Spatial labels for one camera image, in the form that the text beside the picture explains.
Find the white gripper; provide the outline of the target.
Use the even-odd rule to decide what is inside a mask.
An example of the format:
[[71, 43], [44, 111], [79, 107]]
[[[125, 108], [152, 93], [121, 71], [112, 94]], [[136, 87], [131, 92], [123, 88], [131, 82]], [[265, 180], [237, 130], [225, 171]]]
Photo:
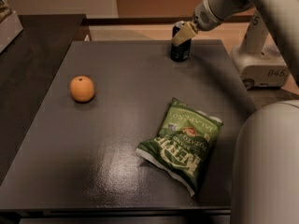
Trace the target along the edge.
[[192, 21], [185, 22], [179, 31], [173, 36], [172, 44], [175, 47], [192, 39], [199, 31], [211, 31], [221, 25], [215, 13], [216, 3], [214, 0], [203, 0], [198, 4], [192, 15]]

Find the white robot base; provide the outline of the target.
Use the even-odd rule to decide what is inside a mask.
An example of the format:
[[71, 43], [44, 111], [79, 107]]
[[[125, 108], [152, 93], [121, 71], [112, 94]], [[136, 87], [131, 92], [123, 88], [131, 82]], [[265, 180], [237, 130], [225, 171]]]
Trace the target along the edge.
[[246, 89], [282, 87], [290, 74], [275, 44], [266, 45], [268, 29], [255, 10], [242, 43], [231, 50], [231, 59]]

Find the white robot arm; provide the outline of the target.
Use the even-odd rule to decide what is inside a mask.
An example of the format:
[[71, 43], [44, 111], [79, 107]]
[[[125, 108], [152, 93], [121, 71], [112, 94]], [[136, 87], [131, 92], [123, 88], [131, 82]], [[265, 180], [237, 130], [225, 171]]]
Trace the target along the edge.
[[[256, 7], [294, 78], [299, 77], [299, 0], [203, 0], [172, 39], [178, 46]], [[299, 106], [267, 105], [235, 144], [230, 224], [299, 224]]]

